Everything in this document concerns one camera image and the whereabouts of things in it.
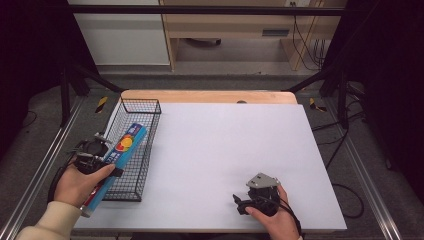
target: wire basket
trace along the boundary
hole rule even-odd
[[[115,179],[103,200],[140,202],[149,169],[150,151],[162,111],[156,99],[121,98],[117,107],[112,125],[105,134],[112,142],[108,145],[109,149],[113,149],[122,134],[135,122],[145,126],[147,133],[126,164],[124,174]]]

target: yellow and black tape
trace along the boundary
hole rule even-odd
[[[321,111],[321,112],[327,112],[327,108],[326,107],[318,107],[315,104],[315,100],[313,98],[309,98],[309,107],[311,109],[316,109],[316,110]]]
[[[103,107],[105,106],[107,101],[107,97],[102,97],[99,101],[99,104],[97,105],[95,113],[101,113],[103,110]]]

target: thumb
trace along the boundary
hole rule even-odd
[[[253,207],[246,207],[245,210],[247,213],[249,213],[250,216],[258,220],[260,223],[262,223],[262,225],[265,225],[265,222],[268,219],[267,215]]]
[[[109,164],[90,174],[90,180],[96,184],[105,179],[115,169],[115,164]]]

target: forearm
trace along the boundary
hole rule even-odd
[[[47,210],[35,226],[22,229],[17,240],[69,239],[72,228],[81,215],[78,208],[62,203],[50,202]]]

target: table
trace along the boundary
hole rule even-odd
[[[306,232],[346,229],[303,106],[292,93],[130,90],[157,98],[162,116],[139,202],[102,202],[77,230],[264,232],[232,194],[277,177]],[[243,100],[248,104],[231,104]]]

